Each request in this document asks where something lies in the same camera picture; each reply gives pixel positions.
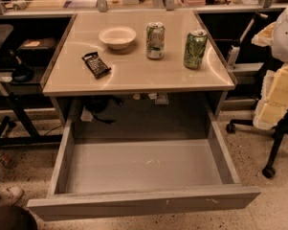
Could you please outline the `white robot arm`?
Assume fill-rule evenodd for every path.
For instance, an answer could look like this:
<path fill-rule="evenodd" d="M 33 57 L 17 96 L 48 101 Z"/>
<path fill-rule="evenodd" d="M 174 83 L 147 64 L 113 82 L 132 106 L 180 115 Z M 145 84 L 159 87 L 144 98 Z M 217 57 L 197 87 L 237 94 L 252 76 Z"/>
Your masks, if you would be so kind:
<path fill-rule="evenodd" d="M 263 130 L 275 127 L 288 111 L 288 7 L 276 22 L 258 34 L 252 43 L 271 47 L 272 57 L 283 65 L 278 70 L 268 70 L 261 87 L 261 99 L 255 108 L 253 124 Z"/>

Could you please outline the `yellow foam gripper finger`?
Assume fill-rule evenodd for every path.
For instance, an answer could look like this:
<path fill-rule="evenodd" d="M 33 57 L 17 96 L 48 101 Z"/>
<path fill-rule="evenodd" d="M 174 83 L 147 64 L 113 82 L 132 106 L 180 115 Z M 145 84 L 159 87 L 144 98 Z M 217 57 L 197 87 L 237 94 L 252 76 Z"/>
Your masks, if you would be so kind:
<path fill-rule="evenodd" d="M 255 108 L 253 124 L 263 130 L 275 127 L 288 111 L 288 63 L 268 70 L 263 79 L 261 99 Z"/>
<path fill-rule="evenodd" d="M 264 29 L 262 29 L 258 34 L 255 34 L 251 42 L 260 47 L 271 46 L 273 43 L 273 31 L 275 27 L 275 22 L 269 24 Z"/>

